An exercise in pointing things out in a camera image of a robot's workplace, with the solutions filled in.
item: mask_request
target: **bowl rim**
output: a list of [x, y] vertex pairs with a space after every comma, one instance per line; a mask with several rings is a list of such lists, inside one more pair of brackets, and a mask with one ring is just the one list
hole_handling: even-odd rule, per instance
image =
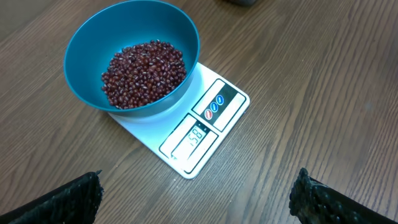
[[[81, 97], [81, 96], [75, 91], [75, 89], [72, 87], [72, 85], [71, 85], [71, 83], [70, 83], [70, 81], [69, 81], [69, 79], [68, 79], [68, 75], [67, 75], [67, 71], [66, 71], [66, 66], [65, 66], [65, 65], [66, 65], [66, 61], [67, 61], [67, 55], [68, 55], [68, 51], [69, 51], [70, 44], [72, 43], [73, 39], [75, 38], [75, 36], [76, 36], [77, 33], [79, 32], [79, 30], [82, 29], [83, 26], [84, 26], [88, 21], [90, 21], [92, 18], [94, 18], [94, 17], [97, 16], [98, 14], [100, 14], [100, 13], [102, 13], [103, 11], [108, 10], [108, 9], [110, 9], [110, 8], [112, 8], [112, 7], [116, 7], [116, 6], [118, 6], [118, 5], [121, 5], [121, 4], [127, 4], [127, 3], [130, 3], [130, 2], [140, 2], [140, 1], [142, 1], [142, 2], [144, 2], [144, 1], [145, 1], [145, 2], [156, 2], [156, 3], [159, 3], [159, 4], [165, 4], [165, 5], [167, 5], [167, 6], [171, 6], [171, 7], [175, 8], [177, 11], [181, 12], [181, 13], [190, 21], [190, 23], [191, 23], [191, 25], [192, 25], [192, 27], [193, 27], [193, 29], [195, 30], [195, 33], [196, 33], [196, 35], [197, 35], [197, 48], [198, 48], [198, 50], [197, 50], [197, 55], [196, 55], [196, 57], [195, 57], [195, 60], [193, 61], [192, 68], [191, 68], [191, 70], [187, 73], [187, 75], [185, 76], [185, 79], [179, 84], [178, 87], [176, 87], [176, 88], [175, 88], [173, 91], [171, 91], [169, 94], [165, 95], [163, 98], [161, 98], [161, 99], [159, 99], [159, 100], [157, 100], [157, 101], [155, 101], [155, 102], [153, 102], [153, 103], [149, 103], [149, 104], [147, 104], [147, 105], [145, 105], [145, 106], [140, 106], [140, 107], [131, 108], [131, 109], [117, 109], [117, 108], [109, 109], [109, 108], [103, 108], [103, 107], [101, 107], [101, 106], [94, 105], [94, 104], [92, 104], [92, 103], [86, 101], [83, 97]], [[176, 91], [188, 80], [189, 76], [192, 74], [193, 70], [195, 69], [195, 67], [196, 67], [196, 65], [197, 65], [197, 63], [198, 63], [199, 54], [200, 54], [200, 38], [199, 38], [198, 29], [197, 29], [195, 23], [192, 21], [192, 19], [191, 19], [183, 10], [181, 10], [181, 9], [178, 8], [177, 6], [174, 6], [174, 5], [170, 4], [170, 3], [163, 2], [163, 1], [158, 1], [158, 0], [130, 0], [130, 1], [124, 1], [124, 2], [119, 2], [119, 3], [116, 3], [116, 4], [110, 5], [110, 6], [106, 7], [106, 8], [104, 8], [104, 9], [98, 11], [97, 13], [95, 13], [94, 15], [92, 15], [90, 18], [88, 18], [84, 23], [82, 23], [82, 25], [81, 25], [81, 26], [75, 31], [75, 33], [73, 34], [72, 38], [70, 39], [70, 41], [69, 41], [69, 43], [68, 43], [67, 49], [66, 49], [66, 51], [65, 51], [65, 56], [64, 56], [64, 59], [63, 59], [63, 75], [64, 75], [64, 77], [65, 77], [65, 79], [66, 79], [66, 81], [67, 81], [67, 84], [68, 84], [69, 88], [71, 89], [71, 91], [72, 91], [82, 102], [86, 103], [86, 104], [89, 105], [89, 106], [92, 106], [92, 107], [94, 107], [94, 108], [96, 108], [96, 109], [98, 109], [98, 110], [103, 110], [103, 111], [110, 112], [110, 113], [125, 113], [125, 112], [139, 111], [139, 110], [146, 109], [146, 108], [148, 108], [148, 107], [150, 107], [150, 106], [153, 106], [153, 105], [155, 105], [155, 104], [157, 104], [157, 103], [160, 103], [161, 101], [164, 101], [166, 98], [168, 98], [169, 96], [171, 96], [174, 92], [176, 92]]]

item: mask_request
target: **blue button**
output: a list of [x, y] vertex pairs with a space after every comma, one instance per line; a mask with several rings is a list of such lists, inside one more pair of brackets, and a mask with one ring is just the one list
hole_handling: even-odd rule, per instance
[[215, 102], [211, 102], [210, 103], [210, 109], [212, 110], [212, 112], [217, 112], [218, 111], [218, 105]]
[[217, 103], [218, 103], [219, 105], [222, 105], [222, 104], [224, 103], [224, 98], [223, 98], [223, 96], [218, 95], [218, 96], [216, 97], [216, 101], [217, 101]]

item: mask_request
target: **digital scale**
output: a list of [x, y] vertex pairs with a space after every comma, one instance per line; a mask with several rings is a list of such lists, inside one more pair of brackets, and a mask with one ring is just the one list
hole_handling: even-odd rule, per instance
[[250, 104], [247, 94], [197, 63], [188, 90], [169, 109], [147, 117], [110, 114], [186, 179], [193, 179]]

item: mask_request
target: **button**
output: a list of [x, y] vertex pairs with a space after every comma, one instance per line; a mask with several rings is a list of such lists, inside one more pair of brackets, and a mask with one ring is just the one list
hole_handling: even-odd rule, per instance
[[210, 103], [210, 109], [212, 112], [217, 112], [218, 111], [218, 105], [215, 102]]
[[224, 104], [224, 98], [223, 98], [223, 96], [218, 95], [218, 96], [216, 97], [216, 101], [217, 101], [217, 103], [218, 103], [219, 105]]
[[211, 110], [206, 109], [205, 110], [205, 118], [206, 119], [211, 119], [213, 117], [213, 113], [211, 112]]

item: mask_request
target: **wood grain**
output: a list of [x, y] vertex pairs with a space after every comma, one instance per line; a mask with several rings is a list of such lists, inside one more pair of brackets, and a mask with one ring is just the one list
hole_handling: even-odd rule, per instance
[[0, 2], [0, 213], [102, 169], [97, 223], [298, 223], [288, 196], [306, 167], [398, 221], [395, 0], [170, 1], [198, 27], [200, 62], [251, 97], [195, 180], [65, 83], [70, 37], [117, 1], [34, 2]]

